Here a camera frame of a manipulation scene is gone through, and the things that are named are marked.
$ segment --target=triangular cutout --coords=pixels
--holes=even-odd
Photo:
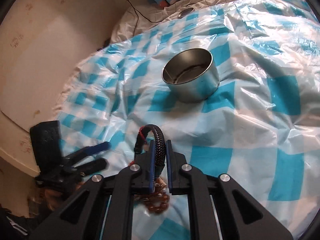
[[[233,197],[239,208],[243,222],[249,225],[262,219],[263,215],[239,191],[232,191]]]
[[[70,222],[71,224],[78,223],[81,212],[89,196],[89,193],[90,192],[86,190],[76,199],[74,199],[73,202],[70,203],[69,206],[66,207],[66,209],[62,212],[60,218],[62,220]]]

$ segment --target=metal screw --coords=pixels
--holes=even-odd
[[[230,176],[228,174],[221,174],[220,179],[224,182],[227,182],[230,180]]]
[[[133,164],[130,166],[130,170],[138,171],[138,170],[140,170],[140,166],[138,164]]]
[[[190,171],[192,169],[192,166],[190,164],[183,164],[181,166],[181,168],[184,170],[184,171]]]
[[[93,175],[91,179],[94,182],[99,182],[100,180],[102,180],[102,176],[100,174],[96,174],[96,175]]]

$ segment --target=checkered tablecloth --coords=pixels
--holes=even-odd
[[[110,141],[104,176],[133,159],[139,128],[156,124],[205,174],[230,174],[297,238],[319,208],[320,25],[302,0],[237,0],[159,24],[79,64],[58,114],[64,154]],[[190,48],[221,77],[207,100],[184,104],[162,81]],[[132,239],[188,239],[188,205],[134,210]]]

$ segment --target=round metal container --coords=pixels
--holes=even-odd
[[[174,56],[164,67],[162,79],[177,98],[195,103],[212,95],[220,76],[212,54],[206,49],[188,49]]]

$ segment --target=beige fabric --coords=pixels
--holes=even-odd
[[[166,7],[164,10],[159,10],[153,5],[137,6],[136,9],[153,22],[165,22],[176,19],[181,11],[190,6],[192,6],[195,10],[199,10],[208,6],[232,1],[235,0],[180,0],[173,5]],[[159,24],[150,23],[140,14],[138,22],[137,20],[137,15],[135,14],[133,8],[130,7],[113,29],[111,43],[125,41],[134,35],[140,34]]]

